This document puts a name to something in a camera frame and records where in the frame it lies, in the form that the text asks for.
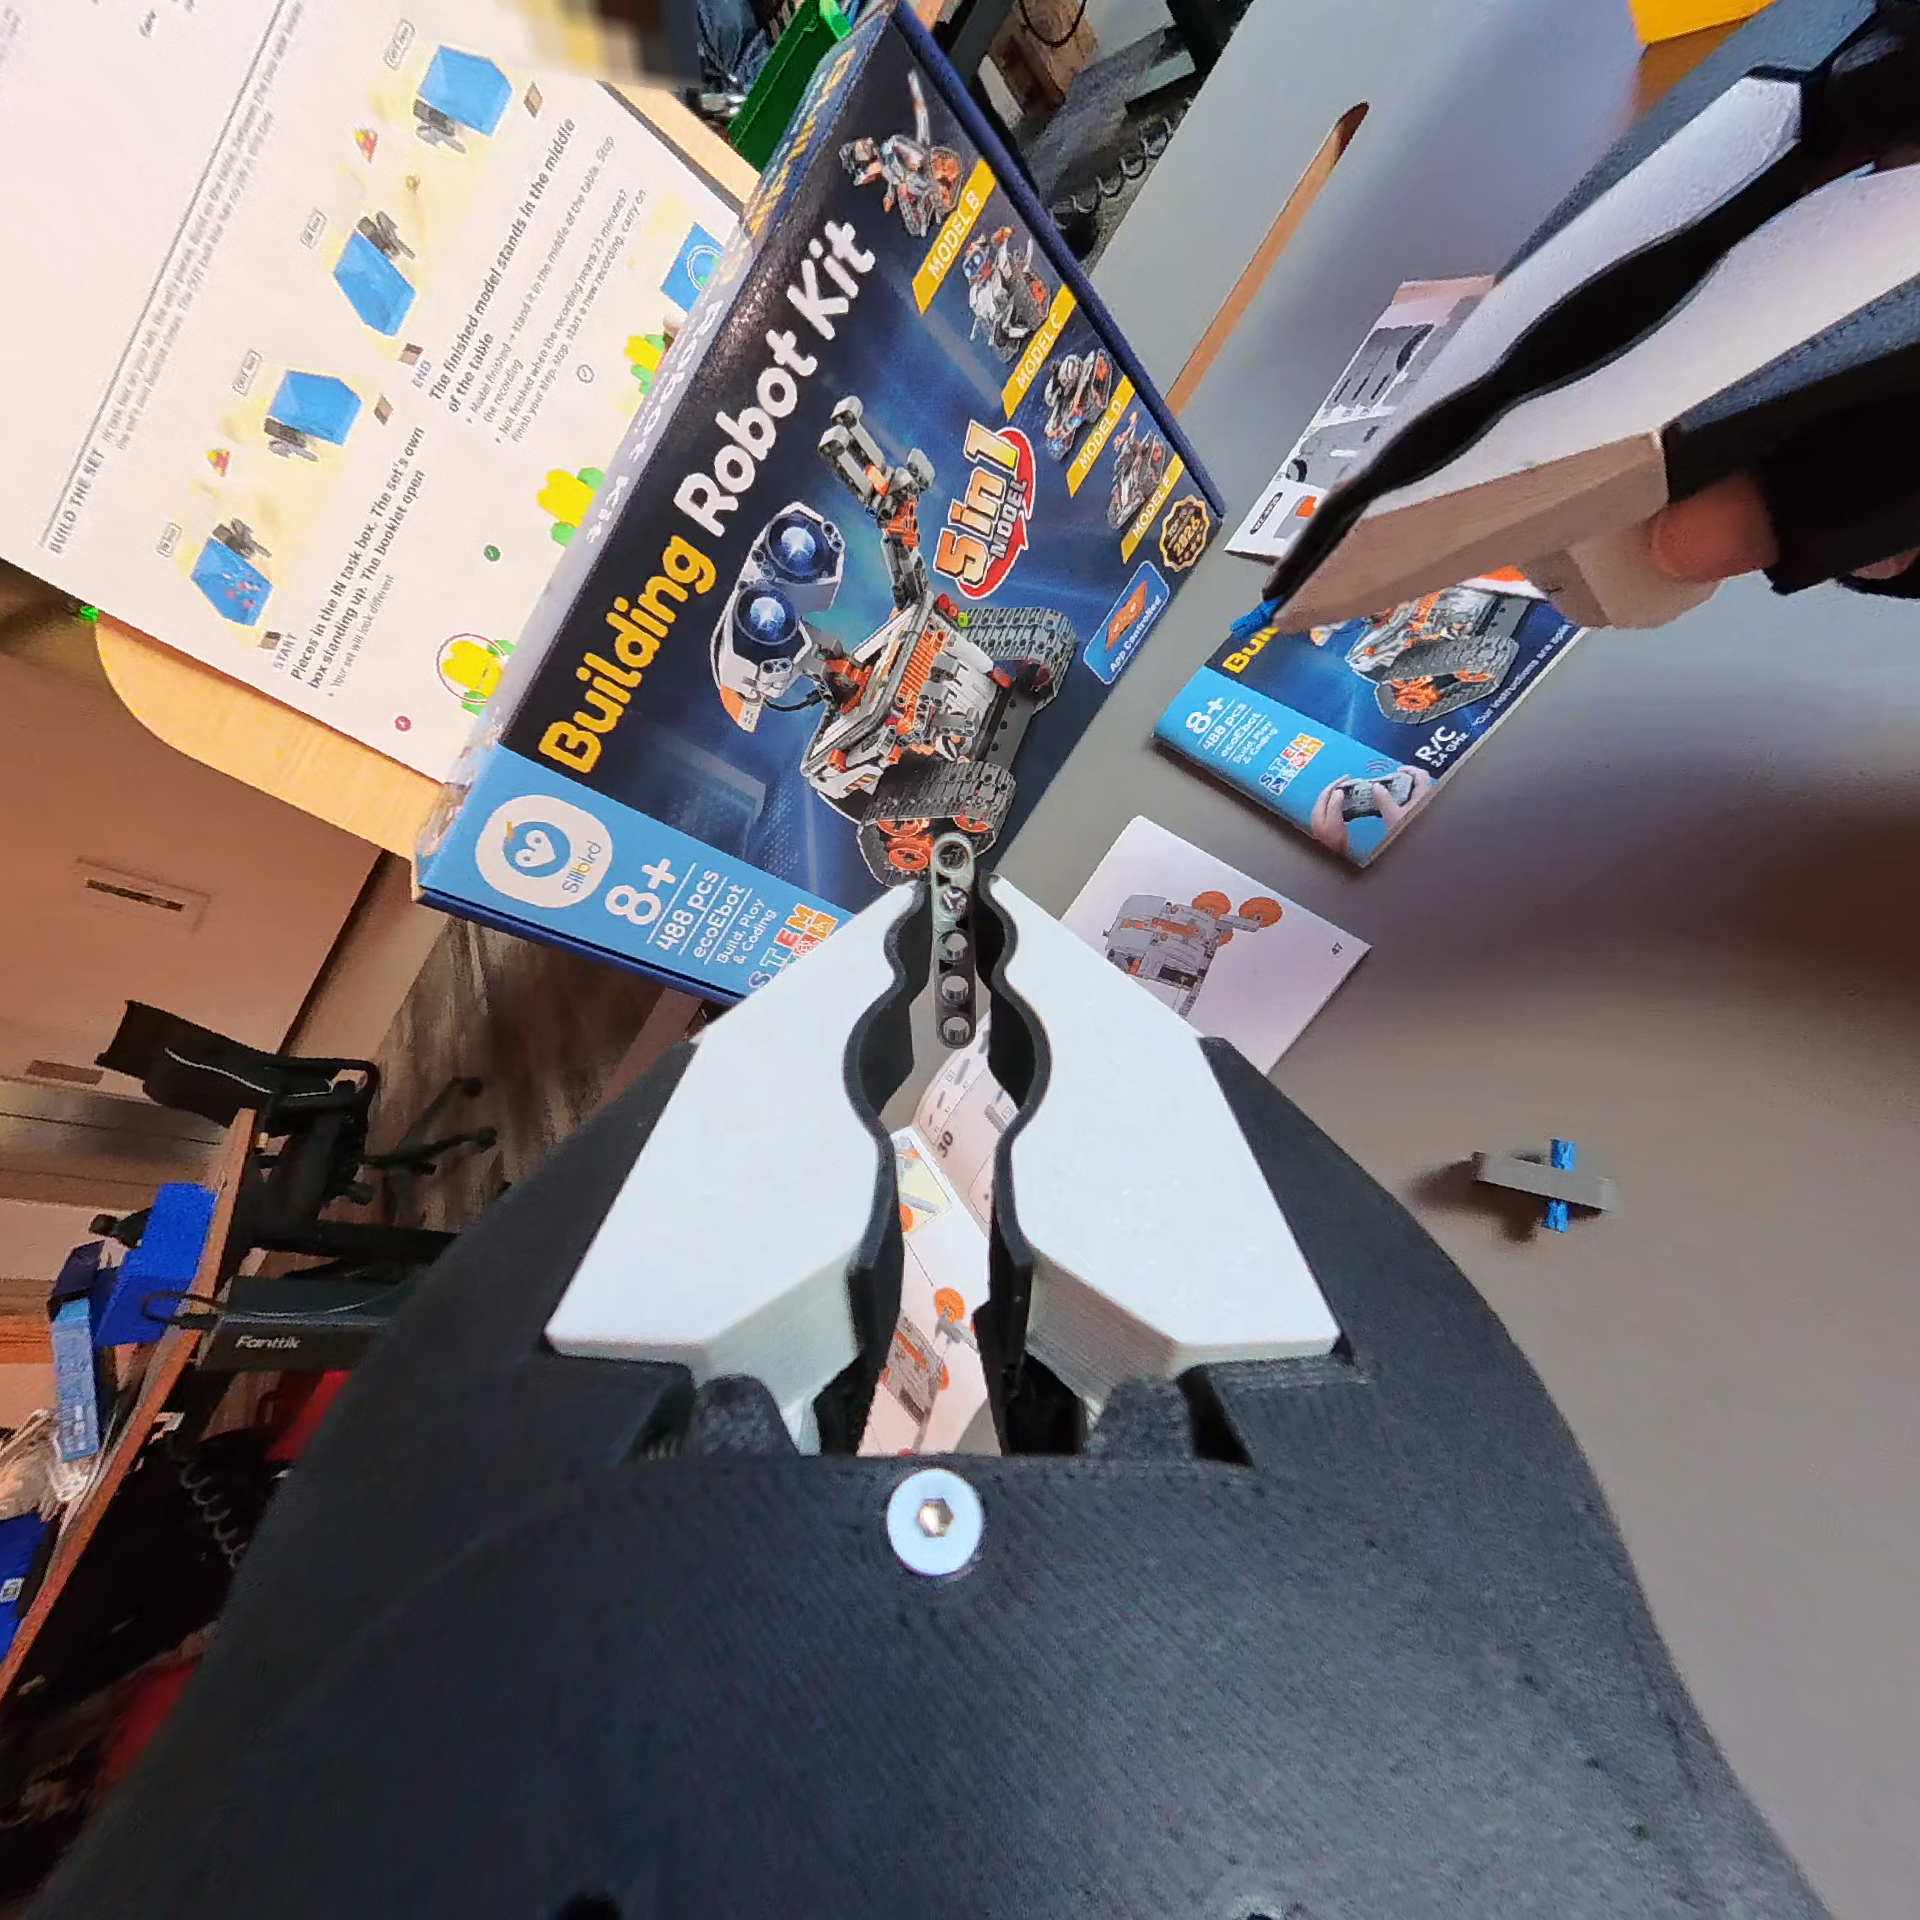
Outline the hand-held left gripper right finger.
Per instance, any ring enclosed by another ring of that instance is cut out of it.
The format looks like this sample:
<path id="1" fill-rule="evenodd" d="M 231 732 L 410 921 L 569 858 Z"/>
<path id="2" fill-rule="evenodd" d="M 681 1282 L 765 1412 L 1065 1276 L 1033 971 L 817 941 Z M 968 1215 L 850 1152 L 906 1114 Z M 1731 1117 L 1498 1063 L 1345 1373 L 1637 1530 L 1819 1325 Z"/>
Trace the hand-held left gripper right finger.
<path id="1" fill-rule="evenodd" d="M 1015 1101 L 993 1163 L 977 1314 L 1004 1453 L 1072 1453 L 1137 1380 L 1322 1363 L 1341 1329 L 1233 1088 L 1275 1091 L 1007 879 L 978 887 L 989 1069 Z"/>

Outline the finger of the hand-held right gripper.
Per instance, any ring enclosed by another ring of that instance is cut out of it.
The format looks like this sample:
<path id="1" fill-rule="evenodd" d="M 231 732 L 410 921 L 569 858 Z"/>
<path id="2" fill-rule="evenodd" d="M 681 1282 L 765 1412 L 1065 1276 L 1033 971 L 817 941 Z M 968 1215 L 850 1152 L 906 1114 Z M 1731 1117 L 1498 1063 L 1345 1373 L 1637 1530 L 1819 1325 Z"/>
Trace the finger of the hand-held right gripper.
<path id="1" fill-rule="evenodd" d="M 1741 76 L 1517 257 L 1433 359 L 1392 439 L 1329 493 L 1312 528 L 1354 528 L 1524 402 L 1665 323 L 1708 268 L 1803 193 L 1833 87 L 1831 76 Z"/>
<path id="2" fill-rule="evenodd" d="M 1330 624 L 1513 567 L 1584 626 L 1688 613 L 1712 589 L 1658 578 L 1649 521 L 1749 468 L 1828 391 L 1891 381 L 1880 367 L 1914 338 L 1915 195 L 1915 162 L 1812 185 L 1596 372 L 1354 528 L 1317 531 L 1315 515 L 1272 575 L 1281 611 Z"/>

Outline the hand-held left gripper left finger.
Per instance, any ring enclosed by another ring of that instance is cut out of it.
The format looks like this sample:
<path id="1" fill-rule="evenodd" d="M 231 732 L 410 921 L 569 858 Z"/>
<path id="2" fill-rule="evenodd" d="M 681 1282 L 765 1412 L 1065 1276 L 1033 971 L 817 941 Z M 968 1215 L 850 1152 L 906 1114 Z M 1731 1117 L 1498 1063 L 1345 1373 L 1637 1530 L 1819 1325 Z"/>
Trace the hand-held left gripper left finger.
<path id="1" fill-rule="evenodd" d="M 764 1385 L 802 1452 L 855 1453 L 901 1304 L 897 1151 L 929 885 L 888 891 L 708 1025 L 545 1323 L 569 1357 Z"/>

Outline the grey holed building beam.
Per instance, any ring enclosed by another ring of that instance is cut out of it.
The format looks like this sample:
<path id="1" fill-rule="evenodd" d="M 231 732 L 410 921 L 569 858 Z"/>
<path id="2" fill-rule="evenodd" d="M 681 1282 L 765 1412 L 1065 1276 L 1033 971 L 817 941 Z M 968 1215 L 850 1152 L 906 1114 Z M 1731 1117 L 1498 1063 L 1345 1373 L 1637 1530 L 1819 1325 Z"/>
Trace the grey holed building beam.
<path id="1" fill-rule="evenodd" d="M 1473 1155 L 1473 1178 L 1480 1184 L 1545 1201 L 1564 1193 L 1573 1210 L 1607 1215 L 1619 1210 L 1619 1184 L 1576 1159 L 1573 1170 L 1553 1170 L 1547 1159 L 1480 1151 Z"/>
<path id="2" fill-rule="evenodd" d="M 977 843 L 952 827 L 930 848 L 929 912 L 936 1035 L 954 1051 L 975 1045 L 981 1020 L 977 901 Z"/>

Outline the grey desk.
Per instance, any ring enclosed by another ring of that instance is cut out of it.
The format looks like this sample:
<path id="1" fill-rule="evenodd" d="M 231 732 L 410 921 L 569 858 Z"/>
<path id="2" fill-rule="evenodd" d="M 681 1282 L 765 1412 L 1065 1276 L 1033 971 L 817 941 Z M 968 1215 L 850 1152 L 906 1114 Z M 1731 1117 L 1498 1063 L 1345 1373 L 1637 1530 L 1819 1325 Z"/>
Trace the grey desk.
<path id="1" fill-rule="evenodd" d="M 1626 5 L 1250 5 L 1093 281 L 1253 498 L 1408 279 L 1493 272 L 1641 100 Z M 1835 1915 L 1915 1915 L 1915 609 L 1597 632 L 1367 871 L 1155 751 L 1211 548 L 1004 860 L 1153 819 L 1371 944 L 1277 1082 L 1498 1308 Z M 1553 1139 L 1619 1184 L 1480 1184 Z"/>

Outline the printed task instruction sheet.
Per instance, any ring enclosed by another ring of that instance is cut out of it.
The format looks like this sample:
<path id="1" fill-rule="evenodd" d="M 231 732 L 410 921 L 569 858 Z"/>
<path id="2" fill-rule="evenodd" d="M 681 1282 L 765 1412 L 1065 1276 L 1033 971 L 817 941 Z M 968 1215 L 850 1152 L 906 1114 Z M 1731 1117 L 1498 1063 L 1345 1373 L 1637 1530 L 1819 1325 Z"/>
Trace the printed task instruction sheet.
<path id="1" fill-rule="evenodd" d="M 752 193 L 569 28 L 4 2 L 4 561 L 444 779 Z"/>

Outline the person's right hand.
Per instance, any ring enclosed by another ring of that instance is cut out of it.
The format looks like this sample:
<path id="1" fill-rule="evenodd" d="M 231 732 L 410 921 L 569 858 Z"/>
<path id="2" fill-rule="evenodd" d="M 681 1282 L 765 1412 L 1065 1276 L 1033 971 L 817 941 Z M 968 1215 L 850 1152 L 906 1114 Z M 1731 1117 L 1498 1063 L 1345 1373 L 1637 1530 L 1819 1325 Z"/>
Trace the person's right hand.
<path id="1" fill-rule="evenodd" d="M 1746 474 L 1669 504 L 1649 524 L 1649 563 L 1676 585 L 1716 585 L 1768 572 L 1779 555 L 1765 493 Z"/>

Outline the open white instruction booklet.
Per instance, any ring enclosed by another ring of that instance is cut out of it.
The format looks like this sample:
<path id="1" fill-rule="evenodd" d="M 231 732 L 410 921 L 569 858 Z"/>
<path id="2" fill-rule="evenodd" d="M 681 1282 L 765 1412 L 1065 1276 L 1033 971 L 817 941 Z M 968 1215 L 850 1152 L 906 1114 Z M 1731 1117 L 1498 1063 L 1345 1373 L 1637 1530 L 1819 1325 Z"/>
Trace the open white instruction booklet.
<path id="1" fill-rule="evenodd" d="M 1367 941 L 1148 819 L 1135 819 L 1064 925 L 1197 1035 L 1272 1069 L 1370 953 Z M 995 1147 L 1015 1101 L 987 1039 L 946 1056 L 893 1133 L 901 1311 L 865 1457 L 997 1452 L 975 1312 L 989 1297 Z"/>

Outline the printed sticker sheet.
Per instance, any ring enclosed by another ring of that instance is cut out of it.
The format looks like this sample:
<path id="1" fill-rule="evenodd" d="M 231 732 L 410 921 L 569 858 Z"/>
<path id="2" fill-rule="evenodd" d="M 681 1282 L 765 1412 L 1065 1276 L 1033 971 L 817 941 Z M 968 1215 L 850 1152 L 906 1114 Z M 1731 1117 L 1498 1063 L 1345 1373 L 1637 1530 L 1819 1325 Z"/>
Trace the printed sticker sheet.
<path id="1" fill-rule="evenodd" d="M 1284 561 L 1329 491 L 1379 453 L 1408 388 L 1496 281 L 1410 279 L 1395 293 L 1228 539 L 1228 554 L 1261 564 Z"/>

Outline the black office chair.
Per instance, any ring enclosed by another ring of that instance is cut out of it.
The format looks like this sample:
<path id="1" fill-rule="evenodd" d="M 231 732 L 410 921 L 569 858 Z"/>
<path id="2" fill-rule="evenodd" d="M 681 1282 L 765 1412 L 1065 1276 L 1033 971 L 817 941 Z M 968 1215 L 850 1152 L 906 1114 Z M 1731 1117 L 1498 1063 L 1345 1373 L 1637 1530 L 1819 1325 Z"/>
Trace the black office chair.
<path id="1" fill-rule="evenodd" d="M 453 1233 L 331 1219 L 330 1207 L 372 1203 L 378 1193 L 365 1176 L 419 1180 L 435 1176 L 457 1147 L 496 1140 L 492 1128 L 436 1136 L 447 1106 L 485 1088 L 475 1074 L 456 1074 L 396 1147 L 376 1152 L 368 1132 L 381 1074 L 372 1063 L 265 1051 L 138 1000 L 125 1003 L 97 1066 L 136 1080 L 148 1100 L 177 1114 L 219 1125 L 253 1116 L 257 1140 L 279 1151 L 271 1157 L 249 1151 L 233 1227 L 249 1250 L 268 1255 L 433 1265 L 456 1241 Z"/>

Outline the black long case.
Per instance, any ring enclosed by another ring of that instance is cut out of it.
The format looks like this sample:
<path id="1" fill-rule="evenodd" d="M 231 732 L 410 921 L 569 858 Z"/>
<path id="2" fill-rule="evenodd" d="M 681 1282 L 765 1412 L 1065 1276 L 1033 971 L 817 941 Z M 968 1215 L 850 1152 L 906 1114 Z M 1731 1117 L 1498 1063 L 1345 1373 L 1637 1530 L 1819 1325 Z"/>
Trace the black long case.
<path id="1" fill-rule="evenodd" d="M 410 1280 L 241 1277 L 197 1347 L 218 1377 L 349 1372 L 407 1304 Z"/>

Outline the blue cover manual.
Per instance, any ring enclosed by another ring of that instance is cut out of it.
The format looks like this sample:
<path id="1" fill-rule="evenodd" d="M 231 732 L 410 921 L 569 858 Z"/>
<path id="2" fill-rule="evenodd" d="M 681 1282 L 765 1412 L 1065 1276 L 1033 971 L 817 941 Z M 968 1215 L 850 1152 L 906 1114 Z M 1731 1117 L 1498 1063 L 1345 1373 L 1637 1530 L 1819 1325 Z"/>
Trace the blue cover manual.
<path id="1" fill-rule="evenodd" d="M 1581 639 L 1520 577 L 1301 632 L 1275 616 L 1221 643 L 1156 741 L 1365 868 Z"/>

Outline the blue robot kit box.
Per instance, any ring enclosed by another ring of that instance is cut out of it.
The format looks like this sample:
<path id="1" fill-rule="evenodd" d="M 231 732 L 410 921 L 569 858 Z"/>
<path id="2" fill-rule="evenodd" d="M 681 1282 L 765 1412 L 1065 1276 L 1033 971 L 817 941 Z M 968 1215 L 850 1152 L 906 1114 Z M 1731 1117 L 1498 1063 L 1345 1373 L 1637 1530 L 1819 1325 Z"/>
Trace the blue robot kit box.
<path id="1" fill-rule="evenodd" d="M 987 866 L 1221 491 L 911 7 L 759 173 L 413 860 L 717 1002 L 962 834 Z"/>

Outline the green plastic crate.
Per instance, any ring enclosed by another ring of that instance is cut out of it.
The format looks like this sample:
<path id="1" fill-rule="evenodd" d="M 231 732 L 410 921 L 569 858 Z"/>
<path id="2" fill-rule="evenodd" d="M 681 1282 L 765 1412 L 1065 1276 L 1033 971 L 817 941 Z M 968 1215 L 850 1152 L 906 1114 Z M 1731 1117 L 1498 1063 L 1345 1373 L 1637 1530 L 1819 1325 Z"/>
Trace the green plastic crate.
<path id="1" fill-rule="evenodd" d="M 759 171 L 792 125 L 813 73 L 850 34 L 850 17 L 848 7 L 837 2 L 775 2 L 755 10 L 769 53 L 732 109 L 728 139 Z"/>

